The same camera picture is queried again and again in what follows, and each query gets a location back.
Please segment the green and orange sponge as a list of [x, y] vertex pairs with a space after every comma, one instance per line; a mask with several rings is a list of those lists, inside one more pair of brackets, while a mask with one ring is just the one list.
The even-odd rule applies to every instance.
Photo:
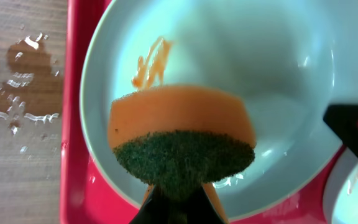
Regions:
[[256, 136], [243, 101], [223, 91], [166, 85], [112, 102], [109, 145], [133, 177], [168, 198], [168, 223], [186, 223], [186, 203], [202, 186], [242, 172]]

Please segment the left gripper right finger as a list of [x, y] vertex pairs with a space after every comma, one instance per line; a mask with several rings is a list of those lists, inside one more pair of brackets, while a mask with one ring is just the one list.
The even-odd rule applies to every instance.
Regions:
[[187, 224], [226, 224], [227, 215], [213, 186], [194, 191], [186, 203]]

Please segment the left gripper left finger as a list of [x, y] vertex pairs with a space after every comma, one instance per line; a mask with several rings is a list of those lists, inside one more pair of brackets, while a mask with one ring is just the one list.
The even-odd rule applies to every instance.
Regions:
[[137, 215], [130, 224], [167, 224], [168, 198], [164, 196], [160, 187], [154, 186], [146, 191], [147, 197]]

